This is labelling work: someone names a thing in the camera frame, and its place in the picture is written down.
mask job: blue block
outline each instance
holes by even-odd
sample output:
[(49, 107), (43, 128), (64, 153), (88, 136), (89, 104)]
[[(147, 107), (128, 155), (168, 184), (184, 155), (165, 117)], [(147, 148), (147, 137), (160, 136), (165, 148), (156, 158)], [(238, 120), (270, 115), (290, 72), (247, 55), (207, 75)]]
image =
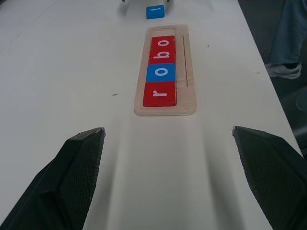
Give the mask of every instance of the blue block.
[(146, 7), (147, 19), (164, 18), (164, 17), (165, 17), (164, 5)]
[(175, 64), (152, 64), (147, 67), (146, 82), (176, 82)]

